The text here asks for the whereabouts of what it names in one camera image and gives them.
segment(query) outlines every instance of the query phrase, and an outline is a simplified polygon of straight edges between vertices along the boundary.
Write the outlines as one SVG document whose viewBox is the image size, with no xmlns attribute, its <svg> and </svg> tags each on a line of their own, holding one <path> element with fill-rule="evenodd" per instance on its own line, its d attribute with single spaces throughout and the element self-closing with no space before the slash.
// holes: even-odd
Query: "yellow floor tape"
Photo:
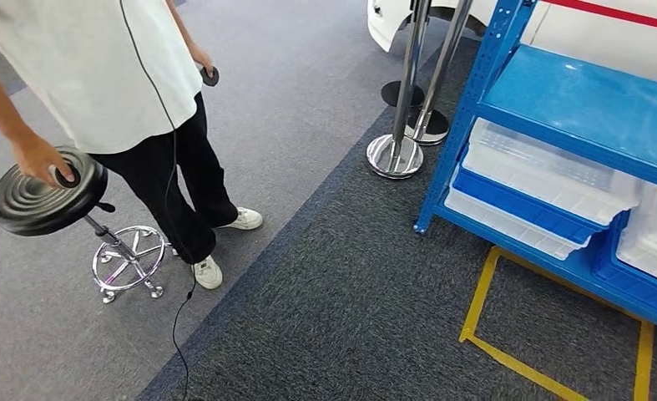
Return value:
<svg viewBox="0 0 657 401">
<path fill-rule="evenodd" d="M 478 319 L 481 316 L 483 311 L 483 305 L 485 304 L 485 298 L 488 294 L 488 289 L 490 288 L 490 282 L 493 280 L 493 274 L 495 273 L 495 268 L 498 266 L 498 259 L 504 257 L 510 261 L 514 261 L 517 264 L 527 267 L 529 270 L 536 272 L 548 279 L 557 282 L 575 292 L 584 294 L 587 297 L 591 297 L 595 301 L 601 302 L 604 305 L 613 307 L 633 319 L 640 321 L 640 337 L 638 342 L 638 362 L 636 363 L 635 369 L 635 385 L 634 385 L 634 401 L 647 401 L 649 399 L 649 387 L 650 387 L 650 369 L 652 368 L 653 362 L 653 336 L 654 336 L 654 325 L 645 320 L 639 319 L 638 317 L 621 310 L 615 305 L 611 305 L 609 302 L 606 302 L 600 297 L 596 297 L 594 294 L 586 292 L 582 288 L 576 287 L 574 284 L 565 281 L 561 277 L 555 276 L 554 274 L 547 272 L 539 266 L 535 266 L 529 261 L 525 261 L 522 257 L 514 255 L 508 251 L 505 251 L 503 248 L 494 246 L 488 253 L 485 263 L 483 264 L 483 271 L 481 272 L 481 277 L 478 279 L 478 285 L 476 286 L 476 291 L 473 294 L 473 300 L 471 301 L 471 306 L 468 308 L 468 314 L 466 315 L 466 321 L 463 323 L 463 328 L 461 330 L 461 335 L 458 338 L 458 341 L 461 343 L 464 341 L 469 341 L 473 343 L 476 347 L 481 348 L 485 353 L 490 355 L 493 359 L 501 363 L 506 368 L 512 369 L 514 372 L 519 373 L 520 375 L 528 378 L 529 380 L 535 382 L 543 388 L 546 388 L 548 391 L 554 393 L 558 397 L 565 400 L 582 400 L 586 399 L 583 395 L 573 391 L 571 388 L 557 382 L 553 378 L 538 372 L 537 370 L 529 367 L 528 365 L 518 361 L 516 358 L 508 355 L 507 353 L 495 348 L 494 346 L 486 343 L 481 338 L 476 337 L 476 326 L 478 325 Z"/>
</svg>

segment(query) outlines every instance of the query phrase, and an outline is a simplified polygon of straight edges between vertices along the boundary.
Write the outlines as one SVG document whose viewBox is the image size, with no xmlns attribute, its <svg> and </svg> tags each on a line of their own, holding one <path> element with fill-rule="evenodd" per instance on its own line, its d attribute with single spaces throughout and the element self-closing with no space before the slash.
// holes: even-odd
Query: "stanchion post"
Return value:
<svg viewBox="0 0 657 401">
<path fill-rule="evenodd" d="M 448 135 L 448 131 L 428 135 L 427 127 L 429 125 L 429 119 L 432 117 L 437 94 L 441 90 L 448 66 L 453 60 L 453 55 L 456 53 L 456 47 L 458 47 L 458 42 L 461 40 L 463 29 L 466 27 L 472 4 L 473 0 L 459 0 L 456 6 L 456 12 L 453 14 L 451 25 L 448 27 L 446 40 L 444 40 L 437 67 L 432 76 L 432 82 L 429 84 L 429 89 L 427 90 L 427 97 L 424 99 L 422 111 L 419 113 L 417 123 L 414 126 L 412 139 L 420 145 L 439 144 Z"/>
<path fill-rule="evenodd" d="M 414 81 L 431 3 L 431 0 L 415 0 L 412 32 L 404 57 L 404 74 L 399 89 L 392 134 L 373 140 L 367 147 L 367 159 L 372 169 L 387 178 L 408 178 L 422 167 L 424 161 L 419 145 L 405 137 L 404 129 L 407 127 L 407 108 L 412 102 Z"/>
</svg>

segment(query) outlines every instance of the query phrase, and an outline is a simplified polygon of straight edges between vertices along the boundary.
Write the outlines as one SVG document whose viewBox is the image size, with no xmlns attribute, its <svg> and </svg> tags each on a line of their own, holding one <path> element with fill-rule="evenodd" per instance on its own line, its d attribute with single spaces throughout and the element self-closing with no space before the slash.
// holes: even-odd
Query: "white car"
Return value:
<svg viewBox="0 0 657 401">
<path fill-rule="evenodd" d="M 650 0 L 586 0 L 657 18 Z M 457 0 L 433 0 L 430 15 L 450 20 Z M 474 0 L 467 28 L 482 35 L 496 0 Z M 389 51 L 397 32 L 410 20 L 410 0 L 367 0 L 367 26 L 372 38 Z M 657 80 L 657 28 L 608 18 L 540 1 L 522 41 L 539 48 L 580 58 Z"/>
</svg>

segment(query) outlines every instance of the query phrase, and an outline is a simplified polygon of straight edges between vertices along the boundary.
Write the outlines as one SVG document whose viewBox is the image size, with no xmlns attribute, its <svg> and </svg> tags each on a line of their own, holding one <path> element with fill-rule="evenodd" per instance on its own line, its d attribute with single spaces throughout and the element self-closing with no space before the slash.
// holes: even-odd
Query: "black pants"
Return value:
<svg viewBox="0 0 657 401">
<path fill-rule="evenodd" d="M 198 111 L 176 130 L 178 166 L 183 172 L 191 209 L 174 175 L 173 133 L 150 137 L 130 150 L 113 155 L 91 155 L 100 164 L 121 175 L 131 190 L 149 208 L 161 231 L 187 263 L 205 259 L 215 248 L 214 227 L 237 218 L 237 208 L 225 189 L 225 171 L 210 147 L 205 106 L 195 96 Z"/>
</svg>

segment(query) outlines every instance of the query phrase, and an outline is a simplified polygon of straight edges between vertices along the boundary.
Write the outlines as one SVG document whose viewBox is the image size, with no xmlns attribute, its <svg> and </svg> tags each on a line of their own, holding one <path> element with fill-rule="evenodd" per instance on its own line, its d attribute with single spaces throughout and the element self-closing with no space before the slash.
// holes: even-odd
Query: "stool wheel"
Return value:
<svg viewBox="0 0 657 401">
<path fill-rule="evenodd" d="M 99 291 L 104 294 L 104 297 L 102 297 L 102 303 L 104 305 L 112 303 L 115 299 L 117 299 L 117 293 L 114 291 L 105 290 L 104 288 L 100 288 Z"/>
<path fill-rule="evenodd" d="M 151 284 L 151 282 L 148 280 L 145 281 L 144 284 L 149 290 L 151 290 L 151 297 L 153 299 L 159 299 L 162 295 L 164 295 L 164 288 L 162 286 L 154 287 L 154 284 Z"/>
<path fill-rule="evenodd" d="M 110 263 L 112 261 L 113 256 L 109 255 L 109 253 L 105 253 L 104 255 L 99 257 L 99 262 L 100 263 Z"/>
</svg>

